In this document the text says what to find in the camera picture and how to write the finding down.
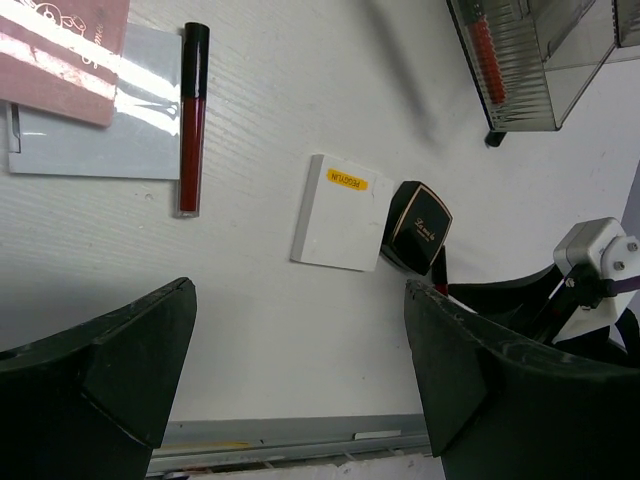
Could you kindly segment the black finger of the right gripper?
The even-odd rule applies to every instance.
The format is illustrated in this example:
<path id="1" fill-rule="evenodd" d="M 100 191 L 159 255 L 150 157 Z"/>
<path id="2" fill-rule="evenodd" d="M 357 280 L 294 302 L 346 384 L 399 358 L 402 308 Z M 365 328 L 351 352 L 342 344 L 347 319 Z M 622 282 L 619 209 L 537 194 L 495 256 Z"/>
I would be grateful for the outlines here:
<path id="1" fill-rule="evenodd" d="M 448 293 L 478 316 L 531 341 L 551 343 L 565 326 L 564 276 L 555 265 L 507 281 L 450 283 Z"/>

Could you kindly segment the clear acrylic drawer organizer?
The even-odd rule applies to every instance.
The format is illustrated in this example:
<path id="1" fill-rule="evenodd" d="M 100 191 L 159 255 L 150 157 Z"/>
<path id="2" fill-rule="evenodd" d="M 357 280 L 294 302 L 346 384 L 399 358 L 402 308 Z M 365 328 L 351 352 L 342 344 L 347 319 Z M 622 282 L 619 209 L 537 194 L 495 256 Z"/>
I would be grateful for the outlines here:
<path id="1" fill-rule="evenodd" d="M 447 4 L 490 130 L 559 130 L 613 52 L 639 44 L 636 1 L 450 1 Z M 494 105 L 468 25 L 485 15 L 506 100 Z"/>

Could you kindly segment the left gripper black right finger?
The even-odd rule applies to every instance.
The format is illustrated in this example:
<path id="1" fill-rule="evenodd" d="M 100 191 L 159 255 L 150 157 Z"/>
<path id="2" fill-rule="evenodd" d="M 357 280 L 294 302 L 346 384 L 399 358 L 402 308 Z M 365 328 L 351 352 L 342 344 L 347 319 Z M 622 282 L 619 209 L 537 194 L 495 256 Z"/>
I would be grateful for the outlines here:
<path id="1" fill-rule="evenodd" d="M 449 479 L 635 479 L 639 373 L 546 346 L 418 281 L 404 319 Z"/>

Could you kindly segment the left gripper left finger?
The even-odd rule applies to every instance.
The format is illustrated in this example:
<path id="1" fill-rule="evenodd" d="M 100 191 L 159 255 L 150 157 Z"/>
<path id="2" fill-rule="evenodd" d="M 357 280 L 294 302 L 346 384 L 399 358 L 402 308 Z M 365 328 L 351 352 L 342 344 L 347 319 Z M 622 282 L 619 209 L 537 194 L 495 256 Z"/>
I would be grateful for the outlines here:
<path id="1" fill-rule="evenodd" d="M 4 479 L 142 479 L 164 438 L 197 312 L 178 278 L 1 354 Z"/>

